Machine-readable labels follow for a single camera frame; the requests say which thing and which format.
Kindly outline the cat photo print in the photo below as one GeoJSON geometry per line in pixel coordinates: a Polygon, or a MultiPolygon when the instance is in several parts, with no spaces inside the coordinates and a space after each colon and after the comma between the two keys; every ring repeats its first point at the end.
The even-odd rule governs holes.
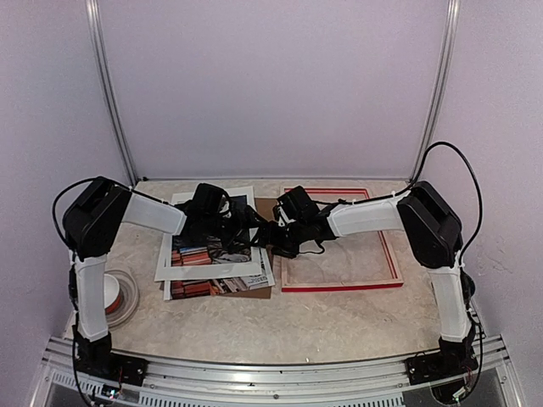
{"type": "Polygon", "coordinates": [[[234,298],[270,299],[275,277],[269,253],[260,249],[261,273],[257,276],[240,276],[223,279],[166,281],[163,284],[164,301],[226,296],[234,298]]]}

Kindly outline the white mat board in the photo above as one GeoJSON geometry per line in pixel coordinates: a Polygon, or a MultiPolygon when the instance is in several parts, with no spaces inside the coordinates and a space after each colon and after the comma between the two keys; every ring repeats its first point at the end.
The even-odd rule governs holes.
{"type": "Polygon", "coordinates": [[[258,248],[238,249],[230,254],[212,237],[204,246],[183,243],[176,249],[173,236],[165,234],[154,279],[165,282],[258,276],[262,273],[260,261],[258,248]]]}

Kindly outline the red wooden picture frame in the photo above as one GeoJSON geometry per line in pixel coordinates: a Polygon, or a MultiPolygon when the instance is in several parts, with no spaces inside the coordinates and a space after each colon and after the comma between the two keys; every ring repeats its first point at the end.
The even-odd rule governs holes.
{"type": "Polygon", "coordinates": [[[294,259],[276,256],[273,270],[284,293],[325,293],[401,287],[404,283],[388,231],[357,233],[300,246],[294,259]]]}

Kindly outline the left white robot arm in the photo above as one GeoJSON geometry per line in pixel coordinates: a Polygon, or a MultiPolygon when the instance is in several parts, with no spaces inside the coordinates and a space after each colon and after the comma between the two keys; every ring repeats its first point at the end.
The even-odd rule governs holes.
{"type": "Polygon", "coordinates": [[[86,183],[55,224],[64,233],[64,244],[72,255],[69,288],[76,311],[72,326],[74,370],[120,385],[140,386],[148,361],[113,352],[104,307],[105,264],[120,225],[130,223],[181,235],[189,242],[220,237],[230,248],[239,242],[243,231],[259,230],[267,221],[251,206],[238,206],[225,190],[211,184],[198,184],[187,203],[175,206],[102,176],[86,183]]]}

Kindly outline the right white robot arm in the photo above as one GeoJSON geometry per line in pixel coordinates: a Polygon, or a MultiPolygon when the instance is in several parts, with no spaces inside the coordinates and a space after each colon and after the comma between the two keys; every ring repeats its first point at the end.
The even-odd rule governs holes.
{"type": "Polygon", "coordinates": [[[428,182],[383,197],[329,204],[295,187],[278,198],[273,220],[259,226],[255,243],[293,259],[302,243],[389,230],[406,233],[415,260],[430,275],[440,318],[438,351],[406,360],[410,384],[475,371],[480,366],[473,351],[476,323],[469,312],[474,285],[461,265],[462,223],[428,182]]]}

